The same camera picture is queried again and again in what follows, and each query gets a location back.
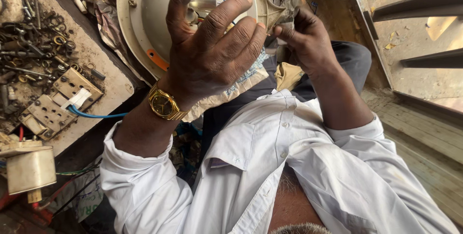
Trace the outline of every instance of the dry leaf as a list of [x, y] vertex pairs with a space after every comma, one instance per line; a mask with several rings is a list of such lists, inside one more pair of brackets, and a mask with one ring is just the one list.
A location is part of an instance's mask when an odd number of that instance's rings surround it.
[[391, 48], [396, 47], [396, 46], [397, 46], [397, 45], [395, 45], [395, 44], [389, 43], [389, 44], [387, 44], [387, 45], [385, 46], [385, 49], [391, 49]]

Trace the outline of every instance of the hand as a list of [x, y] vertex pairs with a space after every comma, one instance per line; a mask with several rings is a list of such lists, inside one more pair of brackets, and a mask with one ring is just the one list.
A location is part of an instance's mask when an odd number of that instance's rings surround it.
[[185, 20], [189, 2], [169, 2], [170, 67], [158, 82], [160, 89], [174, 96], [182, 111], [235, 83], [257, 59], [266, 38], [265, 25], [249, 16], [224, 35], [227, 26], [252, 6], [252, 0], [224, 1], [196, 32]]
[[302, 70], [313, 80], [325, 71], [340, 68], [321, 20], [308, 7], [297, 7], [294, 13], [294, 30], [277, 25], [274, 35], [293, 48]]

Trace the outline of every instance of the floor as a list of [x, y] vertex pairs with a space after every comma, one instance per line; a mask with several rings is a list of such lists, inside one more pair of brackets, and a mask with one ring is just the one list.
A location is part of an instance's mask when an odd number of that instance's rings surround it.
[[[400, 0], [359, 0], [372, 11]], [[400, 60], [463, 47], [463, 21], [457, 17], [390, 20], [374, 24], [386, 74], [394, 90], [463, 111], [463, 69], [405, 69]], [[396, 45], [386, 49], [386, 45]]]

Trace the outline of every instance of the shirt pocket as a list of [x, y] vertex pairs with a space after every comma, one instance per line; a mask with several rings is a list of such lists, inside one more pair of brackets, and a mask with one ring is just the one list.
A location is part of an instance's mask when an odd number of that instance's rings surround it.
[[248, 169], [252, 151], [255, 126], [253, 124], [235, 124], [222, 129], [212, 140], [211, 147], [201, 165], [202, 172], [210, 169], [211, 160], [220, 159], [223, 165], [229, 164], [242, 171]]

